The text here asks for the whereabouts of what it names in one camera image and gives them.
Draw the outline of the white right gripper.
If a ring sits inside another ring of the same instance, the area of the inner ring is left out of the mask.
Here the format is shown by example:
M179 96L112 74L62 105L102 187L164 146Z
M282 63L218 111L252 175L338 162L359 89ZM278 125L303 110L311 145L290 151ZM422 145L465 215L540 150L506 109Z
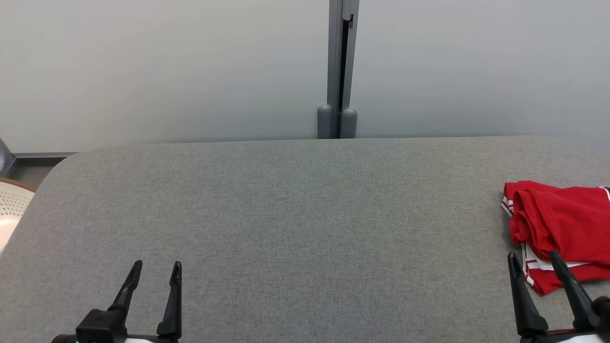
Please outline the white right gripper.
M514 252L508 254L510 290L520 343L609 343L609 330L595 330L600 319L593 312L592 300L581 286L559 252L552 250L550 260L555 274L562 282L573 314L574 330L547 331L548 323L543 318L527 289L525 274Z

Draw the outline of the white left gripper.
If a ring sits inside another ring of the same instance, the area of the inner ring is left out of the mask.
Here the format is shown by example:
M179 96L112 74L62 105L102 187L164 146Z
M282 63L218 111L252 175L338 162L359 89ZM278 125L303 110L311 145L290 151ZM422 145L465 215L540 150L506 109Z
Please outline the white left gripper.
M133 263L109 311L120 311L127 315L131 306L133 292L139 286L143 261ZM170 293L166 302L162 321L157 326L157 336L129 335L125 343L178 343L182 336L182 264L174 263L170 276Z

